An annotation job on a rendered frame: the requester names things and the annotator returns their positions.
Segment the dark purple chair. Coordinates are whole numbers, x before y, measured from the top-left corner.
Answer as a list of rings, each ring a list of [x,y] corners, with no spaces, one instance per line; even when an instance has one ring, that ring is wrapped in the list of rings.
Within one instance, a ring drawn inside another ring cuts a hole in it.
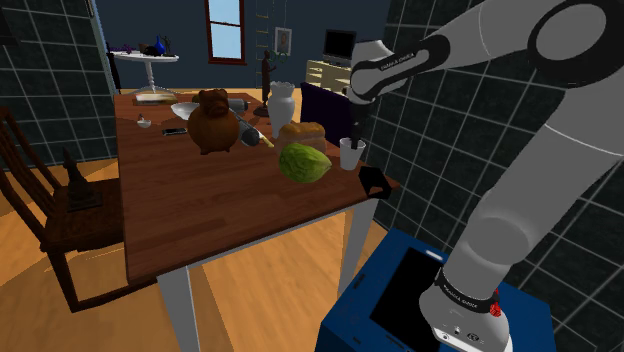
[[[351,117],[349,100],[340,94],[307,82],[300,84],[301,122],[316,122],[325,129],[325,138],[339,146],[340,140],[350,136]]]

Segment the white cup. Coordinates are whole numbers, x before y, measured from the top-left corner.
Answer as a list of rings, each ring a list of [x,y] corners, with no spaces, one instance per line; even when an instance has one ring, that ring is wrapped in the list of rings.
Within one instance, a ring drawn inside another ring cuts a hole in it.
[[[366,143],[357,141],[356,148],[352,148],[352,140],[349,137],[341,138],[340,141],[340,167],[344,170],[354,170],[363,154]]]

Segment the brown bread loaf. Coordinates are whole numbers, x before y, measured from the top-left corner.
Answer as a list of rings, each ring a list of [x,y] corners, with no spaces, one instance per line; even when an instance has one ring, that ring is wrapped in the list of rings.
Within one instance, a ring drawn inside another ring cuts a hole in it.
[[[326,152],[325,129],[316,122],[301,122],[284,125],[279,131],[279,137],[276,139],[275,151],[277,154],[281,150],[292,143],[311,146],[318,151]]]

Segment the pale chest of drawers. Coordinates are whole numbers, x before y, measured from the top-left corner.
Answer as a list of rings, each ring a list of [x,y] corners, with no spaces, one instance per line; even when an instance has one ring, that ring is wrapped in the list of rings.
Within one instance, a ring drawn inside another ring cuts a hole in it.
[[[336,66],[324,61],[308,60],[305,82],[341,94],[350,84],[351,68]]]

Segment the black angular object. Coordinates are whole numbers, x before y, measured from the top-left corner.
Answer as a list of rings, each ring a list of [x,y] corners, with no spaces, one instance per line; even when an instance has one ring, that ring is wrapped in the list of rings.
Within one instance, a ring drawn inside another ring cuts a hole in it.
[[[358,178],[368,198],[388,199],[390,197],[392,187],[379,168],[362,166]]]

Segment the green cabbage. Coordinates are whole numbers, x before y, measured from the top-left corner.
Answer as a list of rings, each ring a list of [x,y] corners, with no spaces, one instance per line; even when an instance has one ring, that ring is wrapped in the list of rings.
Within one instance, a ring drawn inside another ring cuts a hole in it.
[[[308,145],[291,143],[280,152],[280,171],[298,183],[318,181],[331,167],[332,162],[324,153]]]

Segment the white vase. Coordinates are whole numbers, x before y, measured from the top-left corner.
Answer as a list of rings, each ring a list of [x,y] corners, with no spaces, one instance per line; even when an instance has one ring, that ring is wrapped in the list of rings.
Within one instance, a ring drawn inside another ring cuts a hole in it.
[[[292,97],[295,86],[289,82],[272,81],[271,95],[268,98],[268,112],[272,126],[272,137],[279,137],[280,129],[289,124],[295,111],[295,101]]]

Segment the black television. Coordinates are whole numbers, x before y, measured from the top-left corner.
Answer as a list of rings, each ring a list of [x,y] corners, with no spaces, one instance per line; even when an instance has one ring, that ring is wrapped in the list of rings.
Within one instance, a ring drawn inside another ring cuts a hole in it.
[[[323,47],[323,60],[338,66],[350,66],[356,32],[327,29]]]

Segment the dark human figure statue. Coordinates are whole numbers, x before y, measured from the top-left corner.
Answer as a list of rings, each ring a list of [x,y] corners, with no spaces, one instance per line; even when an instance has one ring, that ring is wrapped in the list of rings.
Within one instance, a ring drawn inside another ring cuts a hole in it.
[[[271,66],[269,59],[271,58],[271,52],[269,50],[264,51],[264,58],[262,60],[261,79],[262,79],[262,105],[258,106],[253,114],[260,117],[268,117],[268,98],[270,94],[270,74],[276,69],[276,66]]]

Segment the grey rolling pin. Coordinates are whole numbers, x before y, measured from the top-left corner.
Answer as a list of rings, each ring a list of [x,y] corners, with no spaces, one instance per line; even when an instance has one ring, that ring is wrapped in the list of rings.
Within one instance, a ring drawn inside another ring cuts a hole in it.
[[[250,125],[246,120],[240,117],[233,109],[230,111],[236,117],[239,123],[239,140],[246,146],[256,146],[260,143],[259,132]]]

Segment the brown bear-shaped jar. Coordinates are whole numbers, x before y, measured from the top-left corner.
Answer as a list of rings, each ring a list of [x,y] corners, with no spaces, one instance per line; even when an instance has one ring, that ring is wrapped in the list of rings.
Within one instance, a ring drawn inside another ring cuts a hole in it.
[[[229,109],[226,90],[201,90],[198,99],[199,106],[193,110],[187,123],[190,138],[200,148],[201,155],[229,152],[238,140],[239,123]]]

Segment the wooden table with white legs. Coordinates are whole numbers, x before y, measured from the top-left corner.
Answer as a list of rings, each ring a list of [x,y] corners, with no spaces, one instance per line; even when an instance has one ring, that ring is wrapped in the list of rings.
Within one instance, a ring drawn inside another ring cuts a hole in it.
[[[381,199],[340,168],[337,147],[321,180],[299,184],[267,146],[201,155],[188,135],[163,136],[186,124],[170,107],[139,106],[127,94],[114,109],[127,280],[157,280],[180,352],[200,352],[191,268],[344,211],[353,217],[338,289],[348,287]],[[137,125],[139,114],[149,128]]]

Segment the blue robot stand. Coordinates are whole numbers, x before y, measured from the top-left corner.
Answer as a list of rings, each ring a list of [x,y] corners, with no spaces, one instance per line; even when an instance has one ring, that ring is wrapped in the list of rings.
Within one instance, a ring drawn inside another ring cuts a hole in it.
[[[418,304],[447,258],[390,230],[323,319],[315,352],[458,352],[434,337]],[[506,283],[499,293],[512,352],[556,352],[549,305]]]

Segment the pale book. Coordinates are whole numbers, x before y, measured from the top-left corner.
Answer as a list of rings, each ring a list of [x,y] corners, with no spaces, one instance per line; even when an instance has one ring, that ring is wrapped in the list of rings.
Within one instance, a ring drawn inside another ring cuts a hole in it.
[[[136,94],[136,105],[173,105],[178,102],[175,94],[170,93],[140,93]]]

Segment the round white side table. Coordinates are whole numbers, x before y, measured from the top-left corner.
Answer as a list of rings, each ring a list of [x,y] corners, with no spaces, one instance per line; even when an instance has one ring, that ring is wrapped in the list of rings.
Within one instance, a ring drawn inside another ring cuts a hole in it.
[[[174,94],[174,91],[155,84],[152,68],[155,63],[175,63],[179,60],[177,55],[170,52],[168,40],[162,40],[157,35],[156,43],[145,46],[143,49],[134,50],[132,47],[124,45],[120,50],[114,50],[109,44],[106,44],[106,49],[107,55],[112,59],[140,62],[145,66],[148,84],[145,87],[132,91],[132,94],[156,93],[158,91]]]

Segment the dark cat figure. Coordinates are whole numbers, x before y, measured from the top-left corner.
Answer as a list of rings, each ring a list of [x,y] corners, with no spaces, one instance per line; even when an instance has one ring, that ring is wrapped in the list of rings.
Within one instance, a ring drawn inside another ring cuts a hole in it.
[[[67,171],[69,179],[67,212],[101,207],[103,205],[102,194],[94,191],[90,183],[80,173],[76,161],[66,148],[63,148],[63,156],[63,167]]]

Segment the dark wooden chair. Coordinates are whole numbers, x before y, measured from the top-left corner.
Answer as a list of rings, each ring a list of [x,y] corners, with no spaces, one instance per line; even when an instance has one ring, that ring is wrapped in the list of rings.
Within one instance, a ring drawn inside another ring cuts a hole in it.
[[[124,240],[119,180],[89,182],[95,192],[102,194],[103,205],[67,212],[68,184],[61,185],[35,154],[6,107],[0,107],[0,157],[46,216],[46,222],[41,223],[15,191],[5,173],[0,171],[0,191],[39,240],[40,250],[47,254],[71,312],[106,304],[157,282],[155,278],[146,279],[80,300],[66,254],[102,249]]]

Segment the framed wall picture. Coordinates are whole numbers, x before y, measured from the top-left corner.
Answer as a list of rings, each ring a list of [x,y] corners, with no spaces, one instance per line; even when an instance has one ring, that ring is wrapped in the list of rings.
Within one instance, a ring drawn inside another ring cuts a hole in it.
[[[276,27],[274,37],[274,50],[278,54],[291,54],[292,30],[289,28]]]

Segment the wall ladder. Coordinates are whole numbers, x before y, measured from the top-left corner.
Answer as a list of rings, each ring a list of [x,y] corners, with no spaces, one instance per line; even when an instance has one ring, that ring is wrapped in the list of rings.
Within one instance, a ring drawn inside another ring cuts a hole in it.
[[[269,26],[272,0],[255,0],[255,87],[262,88],[262,60],[269,49]]]

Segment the window with red frame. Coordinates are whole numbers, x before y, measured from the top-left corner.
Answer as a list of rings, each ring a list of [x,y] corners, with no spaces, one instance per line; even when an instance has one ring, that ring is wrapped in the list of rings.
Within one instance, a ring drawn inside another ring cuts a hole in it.
[[[208,63],[245,66],[244,0],[204,0]]]

